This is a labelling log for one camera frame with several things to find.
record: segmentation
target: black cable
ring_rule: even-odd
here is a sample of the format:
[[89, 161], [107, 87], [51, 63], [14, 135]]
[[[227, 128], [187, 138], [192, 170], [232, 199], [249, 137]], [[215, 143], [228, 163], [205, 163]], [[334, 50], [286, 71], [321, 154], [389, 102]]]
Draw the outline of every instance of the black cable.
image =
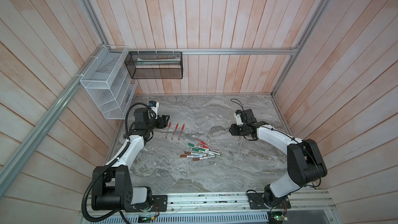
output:
[[[127, 151], [127, 148], [130, 146], [130, 142], [127, 142], [126, 146], [124, 147], [124, 149], [119, 153], [119, 155], [117, 157], [121, 157], [123, 156], [123, 154]], [[116, 213], [119, 210], [112, 210], [109, 213], [101, 216], [101, 217], [92, 217], [88, 211], [87, 211], [87, 199], [88, 199], [88, 195], [91, 191], [91, 189], [93, 188], [94, 184], [98, 181], [98, 179], [106, 172], [109, 170], [110, 167], [112, 167], [112, 165], [114, 165], [116, 162], [118, 161], [117, 158], [115, 158], [114, 160], [112, 160], [112, 162], [110, 162], [108, 165], [106, 165], [94, 178], [93, 180], [90, 182], [90, 184], [88, 185], [86, 191], [83, 194], [83, 199], [82, 199], [82, 215], [83, 217], [90, 221], [90, 222], [98, 222], [98, 221], [102, 221], [105, 220], [106, 218], [108, 218], [109, 216], [113, 215], [114, 213]]]
[[127, 118], [129, 117], [130, 110], [131, 110], [133, 107], [137, 106], [137, 105], [143, 105], [143, 106], [147, 107], [147, 108], [151, 111], [151, 114], [156, 115], [156, 113], [152, 110], [152, 108], [149, 107], [148, 105], [144, 104], [144, 103], [137, 102], [137, 103], [132, 104], [131, 107], [129, 107], [129, 109], [127, 110], [127, 113], [126, 113], [126, 118], [125, 118], [126, 134], [123, 135], [123, 138], [128, 138], [129, 140], [130, 140], [130, 138], [127, 136], [127, 133], [128, 133], [128, 131], [129, 131], [128, 128], [127, 128]]
[[122, 211], [119, 211], [119, 213], [120, 213], [120, 216], [122, 216], [123, 221], [125, 221], [127, 224], [131, 224], [131, 223], [127, 220], [127, 218], [124, 216], [124, 214], [123, 214]]

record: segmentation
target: black mesh basket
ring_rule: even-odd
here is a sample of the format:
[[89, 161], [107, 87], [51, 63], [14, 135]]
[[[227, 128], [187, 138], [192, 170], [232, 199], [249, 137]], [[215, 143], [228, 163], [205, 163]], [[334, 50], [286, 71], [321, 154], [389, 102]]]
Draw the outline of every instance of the black mesh basket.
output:
[[182, 79], [181, 52], [131, 51], [125, 64], [132, 79]]

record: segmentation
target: wooden plank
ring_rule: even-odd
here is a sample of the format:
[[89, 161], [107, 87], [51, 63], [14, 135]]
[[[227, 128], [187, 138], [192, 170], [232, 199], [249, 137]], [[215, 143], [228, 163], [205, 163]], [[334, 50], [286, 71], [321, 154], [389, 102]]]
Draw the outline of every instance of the wooden plank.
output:
[[257, 83], [256, 83], [256, 87], [254, 88], [255, 92], [262, 92], [263, 91], [263, 87], [266, 83], [266, 80], [268, 78], [269, 73], [271, 72], [272, 66], [275, 63], [276, 58], [278, 57], [278, 55], [268, 55], [263, 68], [259, 74], [259, 77], [257, 79]]
[[0, 81], [0, 102], [3, 106], [23, 117], [32, 125], [36, 125], [47, 109], [2, 72], [0, 72]]
[[135, 40], [132, 35], [129, 21], [127, 19], [126, 11], [123, 7], [122, 0], [108, 0], [116, 24], [119, 28], [124, 45], [128, 48], [136, 48]]
[[299, 8], [304, 0], [290, 0], [286, 7], [283, 18], [276, 31], [271, 47], [282, 47], [287, 33], [289, 32]]
[[207, 69], [207, 93], [215, 93], [217, 87], [217, 73], [218, 73], [218, 62], [220, 56], [210, 55], [209, 66]]
[[189, 93], [188, 56], [182, 56], [182, 65], [181, 93]]
[[76, 222], [78, 213], [79, 211], [9, 197], [3, 197], [0, 200], [0, 215], [4, 224], [28, 223], [32, 221], [51, 224], [54, 223], [54, 220], [57, 220], [60, 224], [69, 224]]
[[213, 0], [199, 0], [199, 1], [200, 1], [199, 2], [199, 48], [209, 48]]
[[336, 47], [339, 45], [339, 42], [341, 39], [349, 32], [351, 31], [350, 28], [352, 25], [356, 22], [356, 20], [363, 14], [364, 10], [366, 7], [369, 5], [369, 3], [372, 0], [355, 0], [351, 7], [348, 9], [342, 20], [339, 22], [339, 24], [336, 26], [335, 30], [332, 32], [331, 36], [328, 38], [324, 46], [320, 49], [319, 53], [315, 56], [314, 61], [311, 63], [309, 68], [307, 69], [307, 73], [305, 73], [301, 80], [297, 83], [296, 87], [292, 91], [292, 93], [289, 96], [289, 99], [292, 99], [296, 97], [297, 99], [294, 101], [294, 103], [291, 105], [291, 107], [288, 109], [286, 112], [286, 117], [289, 118], [292, 113], [299, 107], [299, 104], [305, 100], [305, 97], [309, 95], [309, 92], [312, 91], [315, 87], [315, 85], [321, 80], [320, 73], [317, 72], [318, 70], [322, 70], [324, 74], [328, 70], [322, 69], [323, 67], [328, 67], [329, 69], [331, 68], [331, 65], [329, 65], [329, 61], [332, 60], [331, 57], [329, 57], [333, 51], [336, 49]]
[[135, 0], [135, 3], [137, 4], [138, 15], [140, 16], [142, 31], [144, 32], [147, 47], [155, 47], [146, 2], [145, 0]]
[[[263, 14], [266, 1], [267, 0], [253, 1], [243, 47], [253, 47], [254, 39], [256, 38], [256, 33], [260, 25], [261, 16]], [[238, 62], [239, 69], [236, 70], [235, 80], [232, 87], [233, 93], [246, 92], [246, 87], [249, 82], [255, 61], [256, 56], [240, 56]]]
[[[225, 10], [227, 0], [213, 0], [211, 13], [210, 47], [221, 47], [222, 32], [224, 30]], [[213, 80], [208, 74], [207, 81]]]
[[271, 18], [269, 20], [269, 24], [264, 35], [263, 42], [261, 47], [273, 47], [273, 40], [279, 28], [285, 28], [285, 26], [281, 26], [281, 21], [284, 17], [286, 8], [289, 4], [290, 0], [276, 0], [276, 5], [272, 11]]
[[323, 156], [326, 166], [328, 168], [337, 166], [398, 137], [398, 131], [395, 128], [396, 121], [398, 121], [398, 116], [394, 115]]
[[[150, 24], [152, 26], [152, 34], [155, 47], [164, 48], [164, 33], [162, 27], [162, 18], [160, 15], [159, 0], [145, 0], [147, 4]], [[164, 85], [162, 79], [148, 80], [148, 86], [151, 93], [164, 93]]]
[[83, 194], [20, 173], [6, 196], [54, 207], [79, 210]]
[[[344, 223], [396, 219], [398, 217], [395, 211], [397, 196], [398, 192], [393, 192], [357, 201], [336, 204], [336, 207], [339, 209]], [[382, 217], [375, 214], [376, 212], [382, 212]]]
[[57, 18], [58, 22], [61, 24], [64, 31], [67, 33], [69, 39], [72, 41], [73, 45], [79, 52], [80, 56], [87, 57], [90, 56], [90, 52], [88, 51], [86, 45], [84, 44], [79, 32], [74, 26], [72, 20], [69, 18], [67, 14], [67, 10], [62, 7], [62, 3], [60, 0], [44, 0], [48, 7], [51, 9], [54, 16]]
[[89, 20], [87, 12], [84, 10], [82, 3], [80, 0], [72, 0], [74, 6], [76, 7], [77, 12], [79, 13], [79, 16], [81, 17], [84, 26], [87, 28], [87, 31], [89, 32], [92, 41], [94, 42], [94, 50], [88, 50], [90, 53], [93, 53], [95, 49], [97, 48], [98, 45], [101, 44], [100, 38], [97, 35], [96, 30], [94, 29], [94, 26], [92, 25], [91, 21]]
[[[199, 47], [199, 7], [200, 0], [186, 1], [187, 45], [188, 48]], [[198, 93], [199, 56], [188, 56], [189, 92]]]
[[96, 107], [95, 103], [90, 102], [90, 96], [87, 96], [84, 92], [85, 90], [79, 90], [73, 99], [82, 107], [82, 109], [92, 118], [92, 120], [101, 128], [101, 130], [106, 134], [106, 136], [112, 140], [115, 135], [115, 130], [117, 128], [117, 124], [114, 120], [112, 121], [112, 125], [107, 122], [107, 120], [103, 117], [102, 113]]
[[243, 47], [253, 47], [254, 39], [256, 38], [256, 33], [260, 25], [261, 16], [263, 15], [266, 2], [267, 0], [253, 1], [246, 34], [243, 41]]
[[199, 60], [198, 60], [198, 93], [205, 93], [207, 91], [208, 66], [209, 66], [209, 56], [199, 56]]
[[45, 43], [42, 42], [40, 37], [23, 19], [23, 17], [18, 13], [10, 1], [0, 0], [0, 4], [3, 8], [3, 10], [0, 11], [1, 20], [23, 42], [23, 44], [26, 45], [26, 47], [36, 56], [36, 58], [40, 60], [40, 62], [51, 72], [57, 81], [62, 86], [66, 86], [71, 80], [71, 76], [53, 56], [51, 51], [46, 47]]
[[102, 142], [102, 140], [100, 140], [69, 108], [64, 110], [59, 117], [59, 120], [84, 141], [90, 144], [95, 150], [106, 156], [109, 147]]
[[337, 203], [353, 201], [396, 191], [398, 166], [328, 189]]
[[303, 0], [298, 10], [289, 32], [286, 35], [282, 47], [292, 47], [305, 18], [308, 16], [310, 9], [314, 6], [315, 0]]
[[88, 53], [91, 54], [91, 52], [93, 52], [97, 48], [97, 46], [92, 40], [90, 33], [88, 32], [86, 25], [84, 24], [82, 18], [80, 17], [79, 12], [77, 11], [74, 3], [72, 2], [72, 0], [59, 0], [59, 1], [63, 5], [63, 7], [67, 9], [67, 14], [69, 18], [73, 22], [73, 25], [76, 27], [77, 32], [79, 33], [84, 44], [86, 45]]
[[[176, 26], [177, 47], [186, 48], [187, 21], [186, 21], [185, 0], [173, 0], [173, 9], [174, 9], [174, 20]], [[184, 60], [186, 60], [186, 56], [185, 57], [183, 56], [183, 67], [184, 67], [183, 78], [179, 80], [179, 83], [177, 83], [175, 80], [172, 80], [173, 92], [176, 93], [189, 92], [189, 82], [186, 74], [188, 67], [185, 67], [184, 63], [186, 61]]]
[[241, 93], [245, 93], [247, 90], [247, 86], [249, 84], [251, 73], [253, 72], [253, 70], [255, 68], [256, 61], [257, 61], [257, 55], [251, 55], [249, 57], [249, 60], [248, 60], [247, 66], [246, 66], [245, 75], [243, 76], [242, 84], [240, 87]]
[[258, 55], [254, 63], [254, 68], [251, 72], [246, 92], [253, 93], [257, 85], [258, 77], [263, 69], [264, 63], [266, 62], [267, 55]]
[[74, 60], [76, 65], [80, 68], [84, 65], [84, 57], [82, 57], [78, 52], [68, 35], [58, 22], [57, 18], [54, 16], [47, 3], [44, 0], [30, 0], [32, 4], [36, 7], [37, 11], [40, 13], [41, 17], [46, 21], [48, 26], [57, 36], [59, 41], [62, 43], [63, 47], [66, 49], [70, 57]]
[[273, 90], [272, 83], [278, 78], [277, 74], [280, 71], [283, 62], [285, 62], [289, 58], [290, 56], [286, 55], [278, 55], [276, 57], [275, 62], [273, 63], [272, 68], [267, 76], [262, 92], [264, 93], [272, 92]]
[[253, 47], [261, 47], [264, 36], [266, 34], [266, 30], [268, 28], [268, 24], [271, 18], [271, 14], [276, 5], [277, 0], [267, 0], [263, 14], [261, 16], [260, 25], [258, 27], [256, 38], [254, 39]]
[[331, 188], [396, 166], [398, 164], [397, 149], [398, 138], [328, 169], [328, 175], [322, 180], [322, 188]]
[[124, 45], [125, 44], [124, 40], [116, 23], [115, 17], [113, 16], [113, 12], [109, 5], [108, 0], [96, 0], [96, 1], [106, 21], [106, 24], [109, 28], [109, 31], [112, 35], [112, 39], [115, 45]]
[[90, 116], [83, 110], [81, 106], [79, 106], [79, 104], [75, 100], [72, 100], [68, 104], [68, 110], [71, 111], [68, 114], [74, 114], [76, 115], [76, 117], [79, 118], [79, 120], [81, 120], [81, 122], [79, 121], [80, 122], [79, 124], [86, 125], [89, 128], [88, 133], [91, 136], [91, 138], [96, 139], [98, 137], [107, 147], [111, 146], [112, 143], [111, 139], [106, 136], [106, 134], [101, 130], [101, 128], [97, 126], [97, 124], [92, 120], [92, 118], [90, 118]]
[[[199, 48], [210, 47], [213, 0], [199, 0]], [[198, 92], [207, 91], [209, 56], [199, 56]]]
[[221, 47], [231, 47], [240, 0], [227, 0]]
[[[173, 0], [159, 0], [160, 15], [162, 18], [164, 42], [166, 48], [177, 47], [176, 25], [174, 20]], [[162, 79], [165, 93], [177, 93], [180, 91], [178, 80]]]
[[240, 56], [229, 56], [228, 66], [226, 69], [225, 83], [223, 93], [231, 93], [234, 86], [236, 71], [238, 70]]
[[[18, 148], [20, 142], [0, 133], [0, 165], [4, 165], [8, 158]], [[86, 177], [50, 158], [35, 152], [29, 162], [22, 169], [22, 173], [40, 178], [58, 186], [84, 193], [91, 178]]]
[[[239, 0], [239, 7], [236, 15], [235, 29], [233, 33], [231, 47], [243, 47], [245, 34], [250, 18], [250, 14], [248, 14], [248, 12], [251, 12], [253, 2], [254, 0]], [[241, 72], [240, 75], [243, 79], [244, 73], [242, 71], [246, 68], [246, 65], [244, 64], [244, 61], [242, 61], [240, 64], [242, 67], [238, 69], [239, 62], [240, 56], [230, 56], [224, 83], [225, 93], [232, 92], [237, 71]]]
[[321, 154], [326, 155], [385, 119], [395, 115], [398, 112], [398, 106], [395, 104], [397, 95], [398, 87], [386, 93], [357, 116], [318, 142]]
[[[301, 132], [316, 116], [333, 102], [344, 90], [361, 76], [376, 60], [381, 57], [396, 41], [398, 41], [398, 18], [391, 22], [369, 47], [352, 63], [349, 68], [335, 80], [335, 83], [314, 103], [306, 113], [299, 112], [298, 108], [288, 120], [293, 132]], [[389, 67], [396, 59], [387, 56]]]
[[37, 151], [89, 178], [92, 178], [95, 165], [80, 157], [50, 136], [46, 136]]
[[[213, 0], [213, 9], [211, 13], [210, 47], [221, 47], [226, 3], [227, 0]], [[207, 69], [207, 93], [216, 92], [219, 61], [220, 56], [209, 56], [209, 65]]]
[[309, 138], [322, 140], [324, 137], [340, 127], [350, 118], [354, 117], [365, 107], [391, 90], [397, 85], [396, 52], [398, 44], [391, 47], [355, 82], [353, 82], [339, 97], [337, 97], [323, 112], [300, 133]]
[[135, 0], [122, 0], [122, 3], [134, 38], [135, 46], [138, 48], [146, 48], [147, 44], [145, 42], [144, 32], [142, 30]]
[[318, 24], [311, 38], [301, 50], [302, 59], [295, 62], [286, 79], [279, 89], [276, 100], [281, 106], [281, 111], [286, 112], [291, 103], [290, 100], [285, 103], [286, 99], [295, 88], [297, 82], [305, 74], [308, 64], [311, 64], [316, 54], [322, 48], [330, 34], [333, 32], [341, 18], [344, 16], [351, 3], [354, 0], [333, 0], [326, 9], [322, 20]]
[[101, 8], [100, 8], [97, 0], [89, 0], [89, 1], [90, 1], [90, 4], [91, 4], [94, 12], [96, 13], [96, 16], [98, 18], [99, 24], [102, 27], [102, 30], [103, 30], [103, 32], [105, 34], [105, 37], [106, 37], [108, 43], [110, 45], [115, 45], [115, 41], [113, 40], [111, 31], [109, 30], [108, 24], [105, 21], [105, 18], [103, 16], [102, 12], [101, 12]]
[[105, 155], [97, 152], [88, 143], [82, 140], [71, 129], [65, 126], [62, 122], [57, 121], [52, 129], [49, 131], [49, 136], [72, 150], [79, 156], [83, 157], [93, 165], [102, 166], [105, 160]]
[[[238, 14], [240, 0], [227, 0], [226, 3], [226, 11], [225, 11], [225, 20], [224, 20], [224, 30], [222, 32], [222, 42], [221, 47], [231, 47], [232, 38], [235, 30], [236, 17]], [[236, 57], [233, 57], [233, 64], [237, 64], [238, 60]], [[220, 60], [218, 63], [218, 73], [217, 73], [217, 86], [216, 92], [222, 93], [224, 92], [224, 85], [228, 70], [229, 56], [222, 55], [220, 56]], [[231, 74], [234, 75], [234, 69], [230, 68], [230, 78], [232, 80]]]

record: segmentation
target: wooden wall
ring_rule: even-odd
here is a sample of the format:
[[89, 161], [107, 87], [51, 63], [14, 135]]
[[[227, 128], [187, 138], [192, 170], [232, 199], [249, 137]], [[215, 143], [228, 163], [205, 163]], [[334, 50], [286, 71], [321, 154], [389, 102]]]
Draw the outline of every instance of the wooden wall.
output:
[[397, 53], [398, 0], [333, 0], [276, 94], [345, 223], [398, 222]]
[[[294, 47], [320, 0], [90, 0], [111, 44], [130, 48]], [[271, 92], [289, 56], [184, 57], [184, 78], [137, 93]]]
[[[79, 0], [0, 0], [0, 166], [100, 44]], [[74, 223], [117, 128], [79, 91], [6, 195], [1, 223]]]

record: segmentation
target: ventilation grille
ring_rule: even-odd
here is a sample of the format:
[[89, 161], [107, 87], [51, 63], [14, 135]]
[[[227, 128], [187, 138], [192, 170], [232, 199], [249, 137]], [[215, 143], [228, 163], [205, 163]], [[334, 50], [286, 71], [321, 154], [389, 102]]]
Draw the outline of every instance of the ventilation grille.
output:
[[[125, 214], [130, 223], [138, 222], [138, 214]], [[267, 222], [268, 216], [266, 212], [243, 212], [243, 213], [214, 213], [214, 214], [161, 214], [151, 223], [251, 223], [251, 222]], [[125, 223], [120, 216], [109, 217], [101, 222], [89, 223]]]

